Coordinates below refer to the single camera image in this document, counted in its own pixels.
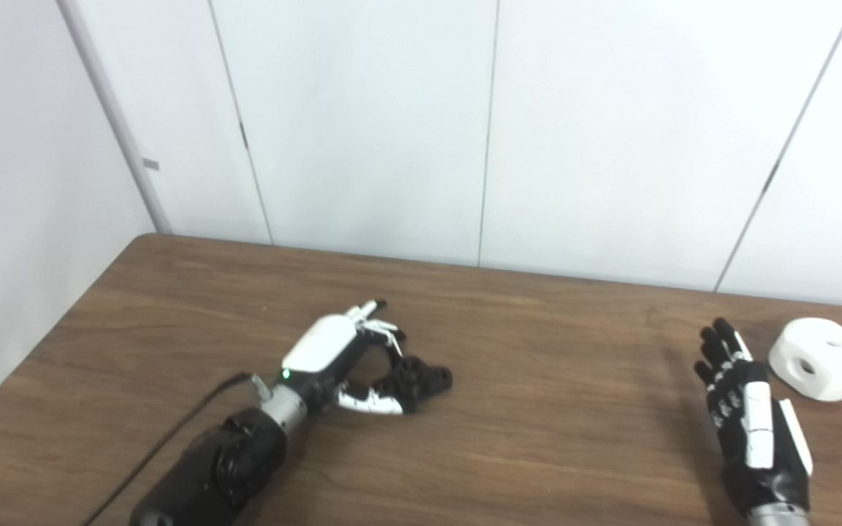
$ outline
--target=wire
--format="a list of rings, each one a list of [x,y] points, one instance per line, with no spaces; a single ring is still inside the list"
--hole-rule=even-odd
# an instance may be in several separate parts
[[[90,524],[93,524],[93,521],[96,520],[96,518],[99,517],[100,514],[106,511],[106,508],[110,507],[111,503],[113,503],[113,501],[116,500],[116,497],[118,497],[122,492],[124,492],[124,490],[126,490],[126,487],[128,487],[128,485],[134,480],[134,478],[138,476],[138,473],[141,473],[141,470],[145,469],[145,466],[147,466],[148,463],[151,462],[151,459],[154,458],[158,451],[160,451],[162,447],[166,446],[167,443],[170,442],[171,438],[173,438],[174,435],[180,432],[180,430],[183,429],[183,427],[187,425],[188,422],[194,419],[194,417],[197,416],[197,414],[201,410],[203,410],[203,408],[206,407],[208,403],[213,402],[213,399],[219,396],[220,393],[224,392],[224,390],[230,389],[230,387],[232,386],[240,385],[243,382],[247,382],[251,379],[251,377],[253,377],[253,374],[251,373],[238,373],[236,374],[236,376],[232,376],[231,378],[225,380],[223,383],[220,383],[220,385],[215,387],[215,389],[211,390],[211,392],[208,393],[207,396],[204,396],[203,399],[201,399],[201,401],[197,403],[197,405],[191,408],[191,410],[188,411],[186,415],[182,416],[181,419],[178,420],[178,422],[174,424],[174,426],[171,427],[171,429],[168,430],[164,434],[164,436],[161,437],[161,440],[155,443],[155,445],[148,450],[148,453],[146,453],[143,459],[140,460],[136,464],[136,466],[134,466],[134,468],[132,468],[131,472],[128,473],[126,478],[121,480],[119,485],[116,486],[116,489],[114,489],[113,492],[110,493],[110,496],[108,496],[106,500],[103,500],[103,503],[100,503],[100,505],[97,506],[96,509],[94,509],[93,512],[91,512],[90,515],[87,516],[86,519],[80,523],[80,526],[90,526]]]

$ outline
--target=fingertip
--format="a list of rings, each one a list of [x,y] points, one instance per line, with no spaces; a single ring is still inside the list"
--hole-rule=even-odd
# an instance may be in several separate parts
[[[723,317],[719,317],[719,319],[714,320],[714,330],[723,338],[732,338],[736,333],[736,329],[732,327],[732,324],[723,319]]]

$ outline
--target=robotic hand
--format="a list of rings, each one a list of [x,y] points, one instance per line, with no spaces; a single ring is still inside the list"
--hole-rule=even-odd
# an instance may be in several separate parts
[[[694,364],[726,460],[723,485],[752,526],[808,526],[808,443],[792,403],[773,400],[765,366],[725,319],[701,331],[706,362]]]
[[[385,306],[374,300],[318,319],[283,362],[274,386],[257,376],[261,403],[228,417],[187,450],[141,500],[131,526],[227,526],[284,462],[287,438],[311,413],[336,404],[364,413],[412,413],[418,402],[450,389],[445,367],[405,357],[405,334],[370,319]],[[383,346],[392,372],[371,386],[346,377],[370,346]]]

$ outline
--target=white wall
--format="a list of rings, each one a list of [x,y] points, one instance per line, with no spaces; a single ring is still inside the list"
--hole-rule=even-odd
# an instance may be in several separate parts
[[[482,265],[711,290],[842,1],[503,0]]]
[[[62,0],[176,234],[271,243],[206,0]]]
[[[213,6],[275,243],[477,263],[496,0]]]
[[[0,382],[153,230],[53,0],[0,0]]]
[[[842,26],[842,0],[61,2],[177,233],[707,290]],[[842,302],[842,256],[801,242],[842,247],[842,214],[778,218],[842,194],[828,97],[722,290]]]
[[[721,290],[842,303],[842,41]]]

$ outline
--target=wood grain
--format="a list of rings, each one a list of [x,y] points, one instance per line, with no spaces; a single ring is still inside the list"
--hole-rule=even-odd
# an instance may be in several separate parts
[[[0,525],[76,525],[221,379],[274,373],[314,319],[372,297],[454,389],[414,416],[308,420],[244,525],[742,524],[691,371],[698,330],[727,316],[765,357],[788,320],[842,324],[826,305],[139,237],[0,387]],[[773,392],[815,456],[813,523],[842,525],[842,403]],[[98,523],[126,524],[178,452],[250,400],[217,400]]]

